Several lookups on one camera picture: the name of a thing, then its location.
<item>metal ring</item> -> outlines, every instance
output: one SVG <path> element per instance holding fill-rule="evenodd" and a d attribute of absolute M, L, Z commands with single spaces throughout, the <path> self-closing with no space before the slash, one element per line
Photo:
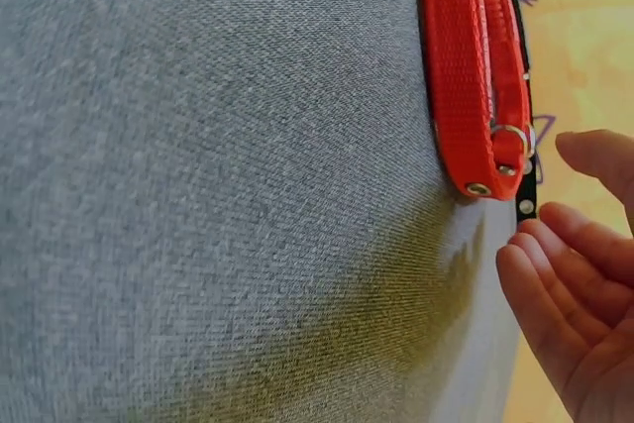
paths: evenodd
<path fill-rule="evenodd" d="M 528 137 L 526 137 L 524 131 L 510 124 L 496 124 L 491 128 L 491 135 L 493 136 L 497 131 L 508 131 L 509 133 L 515 134 L 522 141 L 524 157 L 526 159 L 531 158 L 535 154 L 535 130 L 533 126 L 528 126 Z"/>

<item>metal rivet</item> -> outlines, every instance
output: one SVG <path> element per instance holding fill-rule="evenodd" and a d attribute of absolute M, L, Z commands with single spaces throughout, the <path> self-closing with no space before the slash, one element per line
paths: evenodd
<path fill-rule="evenodd" d="M 515 170 L 513 167 L 509 167 L 508 165 L 501 165 L 497 168 L 497 170 L 502 175 L 513 176 L 517 173 L 517 170 Z"/>
<path fill-rule="evenodd" d="M 479 195 L 480 197 L 485 197 L 491 194 L 490 188 L 481 183 L 468 183 L 467 192 L 473 195 Z"/>
<path fill-rule="evenodd" d="M 535 211 L 535 204 L 532 200 L 526 198 L 519 202 L 519 211 L 522 212 L 524 215 L 533 213 Z"/>

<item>gray upholstery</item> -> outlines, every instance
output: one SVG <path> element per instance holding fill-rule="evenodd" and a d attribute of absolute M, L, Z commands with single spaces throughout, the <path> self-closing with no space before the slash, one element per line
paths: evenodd
<path fill-rule="evenodd" d="M 429 417 L 482 206 L 416 0 L 0 0 L 0 106 L 2 423 Z"/>

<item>red leash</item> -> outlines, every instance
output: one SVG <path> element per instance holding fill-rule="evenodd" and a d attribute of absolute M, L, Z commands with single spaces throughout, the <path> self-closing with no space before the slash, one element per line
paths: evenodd
<path fill-rule="evenodd" d="M 535 151 L 511 0 L 424 0 L 433 116 L 449 176 L 469 196 L 515 197 Z"/>

